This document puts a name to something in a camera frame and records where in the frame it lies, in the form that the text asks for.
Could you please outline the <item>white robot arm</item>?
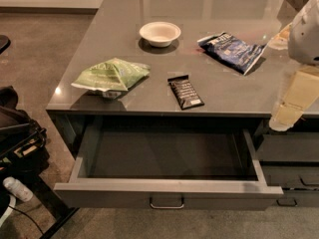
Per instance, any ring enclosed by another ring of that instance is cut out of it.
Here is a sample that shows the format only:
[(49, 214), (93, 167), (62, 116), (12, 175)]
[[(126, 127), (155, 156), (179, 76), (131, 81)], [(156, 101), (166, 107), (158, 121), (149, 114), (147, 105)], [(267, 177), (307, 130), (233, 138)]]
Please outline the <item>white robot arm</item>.
[(319, 98), (319, 0), (308, 0), (289, 25), (288, 56), (301, 67), (286, 80), (269, 126), (292, 128)]

